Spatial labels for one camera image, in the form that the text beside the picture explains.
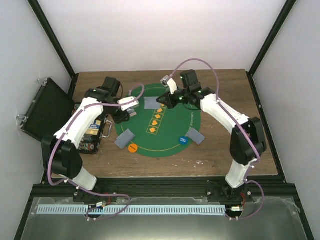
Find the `cards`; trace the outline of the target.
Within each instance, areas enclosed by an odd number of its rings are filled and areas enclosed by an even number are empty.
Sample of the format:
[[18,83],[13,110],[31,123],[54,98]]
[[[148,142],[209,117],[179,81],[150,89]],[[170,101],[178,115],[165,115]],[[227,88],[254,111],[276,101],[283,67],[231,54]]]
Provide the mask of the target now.
[[189,131],[186,133],[186,137],[191,139],[197,145],[200,145],[206,138],[203,134],[201,134],[195,128],[190,128]]

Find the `blue small blind button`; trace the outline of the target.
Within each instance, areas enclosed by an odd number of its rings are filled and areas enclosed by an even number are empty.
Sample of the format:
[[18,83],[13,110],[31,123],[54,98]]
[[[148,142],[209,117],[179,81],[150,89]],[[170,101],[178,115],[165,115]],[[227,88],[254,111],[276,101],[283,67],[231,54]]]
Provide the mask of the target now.
[[187,145],[189,142],[189,139],[186,136],[181,136],[179,138],[179,144],[180,145]]

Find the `dealt blue patterned card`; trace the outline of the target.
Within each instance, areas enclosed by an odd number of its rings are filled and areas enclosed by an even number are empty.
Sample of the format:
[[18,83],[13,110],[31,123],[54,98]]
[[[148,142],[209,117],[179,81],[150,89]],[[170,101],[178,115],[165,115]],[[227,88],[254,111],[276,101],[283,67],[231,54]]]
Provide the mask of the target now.
[[123,149],[135,138],[135,136],[136,135],[132,133],[130,129],[127,129],[116,138],[114,143],[117,147]]

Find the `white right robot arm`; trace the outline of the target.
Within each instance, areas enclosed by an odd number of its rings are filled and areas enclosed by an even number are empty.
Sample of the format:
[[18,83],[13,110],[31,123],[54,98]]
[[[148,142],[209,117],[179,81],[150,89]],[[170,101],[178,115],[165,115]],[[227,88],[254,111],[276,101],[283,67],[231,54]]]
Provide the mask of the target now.
[[171,75],[161,79],[167,91],[157,98],[157,102],[168,109],[178,104],[190,104],[217,120],[230,134],[231,167],[225,177],[228,185],[222,188],[223,198],[229,202],[240,196],[240,187],[248,182],[250,169],[261,160],[267,150],[267,142],[262,121],[242,114],[219,97],[218,90],[202,87],[194,70],[180,73],[183,88],[179,89]]

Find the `deck of grey cards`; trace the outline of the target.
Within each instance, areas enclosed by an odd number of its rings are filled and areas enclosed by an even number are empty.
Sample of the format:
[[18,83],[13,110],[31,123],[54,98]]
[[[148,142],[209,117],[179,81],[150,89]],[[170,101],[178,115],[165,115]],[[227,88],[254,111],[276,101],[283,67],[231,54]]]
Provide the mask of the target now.
[[134,116],[137,115],[137,112],[134,109],[131,109],[131,108],[128,109],[127,112],[128,112],[130,117],[134,117]]

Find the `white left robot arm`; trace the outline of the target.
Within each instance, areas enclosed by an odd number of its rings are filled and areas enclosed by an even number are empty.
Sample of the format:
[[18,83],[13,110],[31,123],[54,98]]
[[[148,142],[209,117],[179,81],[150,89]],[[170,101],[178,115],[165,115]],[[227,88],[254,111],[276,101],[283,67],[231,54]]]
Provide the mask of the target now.
[[128,110],[139,105],[144,92],[138,96],[118,98],[121,85],[117,79],[106,77],[102,86],[88,89],[67,123],[55,134],[42,139],[43,164],[51,186],[67,182],[82,189],[91,202],[101,198],[102,189],[96,185],[98,179],[83,166],[78,148],[95,120],[102,121],[107,116],[111,116],[116,124],[130,120]]

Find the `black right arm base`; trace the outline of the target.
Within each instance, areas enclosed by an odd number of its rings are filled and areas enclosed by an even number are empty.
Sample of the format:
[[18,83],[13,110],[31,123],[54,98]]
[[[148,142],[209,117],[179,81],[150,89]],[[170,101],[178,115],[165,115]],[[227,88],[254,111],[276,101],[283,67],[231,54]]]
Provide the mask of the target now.
[[241,186],[239,188],[230,187],[225,180],[208,180],[206,183],[207,197],[211,202],[220,203],[240,203],[252,202],[251,196],[247,195],[248,188]]

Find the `orange big blind button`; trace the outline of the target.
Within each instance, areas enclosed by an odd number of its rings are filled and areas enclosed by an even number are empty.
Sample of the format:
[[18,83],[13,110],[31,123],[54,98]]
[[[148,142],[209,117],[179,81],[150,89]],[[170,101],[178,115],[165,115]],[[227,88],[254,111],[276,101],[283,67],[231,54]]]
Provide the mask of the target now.
[[138,151],[139,147],[137,144],[135,143],[131,143],[129,146],[128,146],[128,151],[130,153],[136,153]]

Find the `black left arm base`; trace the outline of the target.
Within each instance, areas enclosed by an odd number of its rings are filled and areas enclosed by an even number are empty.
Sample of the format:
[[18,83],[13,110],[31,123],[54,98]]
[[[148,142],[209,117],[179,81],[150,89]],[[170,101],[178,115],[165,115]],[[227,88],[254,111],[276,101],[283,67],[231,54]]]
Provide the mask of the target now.
[[[101,195],[113,195],[116,194],[118,191],[118,187],[114,185],[98,185],[92,190],[92,192]],[[74,202],[83,202],[87,204],[94,204],[102,201],[114,202],[117,199],[117,197],[114,196],[97,196],[94,194],[87,193],[80,189],[74,189],[72,197]]]

